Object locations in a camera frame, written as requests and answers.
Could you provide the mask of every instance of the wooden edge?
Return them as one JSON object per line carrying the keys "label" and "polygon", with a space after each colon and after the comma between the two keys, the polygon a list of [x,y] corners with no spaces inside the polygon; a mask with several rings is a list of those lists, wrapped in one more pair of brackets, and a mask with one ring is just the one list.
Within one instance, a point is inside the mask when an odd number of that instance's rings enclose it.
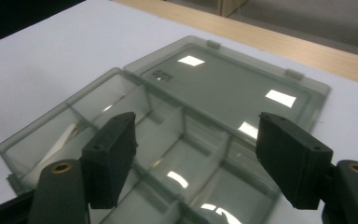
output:
{"label": "wooden edge", "polygon": [[165,1],[116,2],[358,82],[358,55],[355,54]]}

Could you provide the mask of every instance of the white table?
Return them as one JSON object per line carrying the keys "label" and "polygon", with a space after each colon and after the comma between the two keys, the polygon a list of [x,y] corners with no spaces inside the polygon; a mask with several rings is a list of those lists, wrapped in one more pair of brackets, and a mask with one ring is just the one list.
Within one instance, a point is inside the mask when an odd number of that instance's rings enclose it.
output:
{"label": "white table", "polygon": [[[0,143],[113,67],[122,68],[186,35],[212,39],[329,85],[312,134],[335,150],[333,163],[358,160],[358,83],[104,0],[89,0],[0,40]],[[15,197],[0,158],[0,203]],[[269,223],[321,223],[280,198]]]}

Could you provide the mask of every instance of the gray plastic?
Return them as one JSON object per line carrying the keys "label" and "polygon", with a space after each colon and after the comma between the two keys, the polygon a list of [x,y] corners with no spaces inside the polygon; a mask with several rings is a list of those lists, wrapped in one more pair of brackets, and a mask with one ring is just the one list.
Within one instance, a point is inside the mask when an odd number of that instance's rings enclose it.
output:
{"label": "gray plastic", "polygon": [[[204,63],[177,62],[188,55]],[[280,191],[254,154],[258,114],[281,113],[309,129],[328,87],[194,36],[125,69],[3,142],[12,182],[35,188],[45,166],[79,158],[110,118],[132,111],[133,169],[118,208],[92,210],[92,223],[264,223]],[[271,90],[295,96],[292,107],[266,97]]]}
{"label": "gray plastic", "polygon": [[[311,129],[328,86],[216,45],[188,36],[124,69],[253,143],[261,112]],[[200,64],[184,62],[190,57]]]}

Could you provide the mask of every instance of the white surface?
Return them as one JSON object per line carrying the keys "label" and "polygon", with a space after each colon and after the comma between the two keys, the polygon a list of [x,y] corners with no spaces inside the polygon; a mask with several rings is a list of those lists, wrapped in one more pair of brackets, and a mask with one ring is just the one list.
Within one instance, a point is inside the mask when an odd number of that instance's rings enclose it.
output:
{"label": "white surface", "polygon": [[[109,69],[186,35],[328,84],[332,91],[312,134],[335,150],[333,163],[358,160],[358,83],[106,0],[89,0],[0,40],[0,143]],[[14,197],[9,173],[0,158],[0,203]],[[281,197],[269,223],[322,223],[320,214],[294,210]]]}

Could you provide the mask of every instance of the plastic storage box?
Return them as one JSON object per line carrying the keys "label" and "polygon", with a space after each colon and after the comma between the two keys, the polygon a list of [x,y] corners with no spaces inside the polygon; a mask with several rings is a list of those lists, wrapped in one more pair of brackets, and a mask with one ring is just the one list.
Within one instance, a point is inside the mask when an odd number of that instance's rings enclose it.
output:
{"label": "plastic storage box", "polygon": [[255,157],[258,115],[310,130],[329,88],[195,36],[114,68],[0,145],[19,194],[114,115],[136,114],[137,155],[118,208],[93,223],[263,223],[280,191]]}

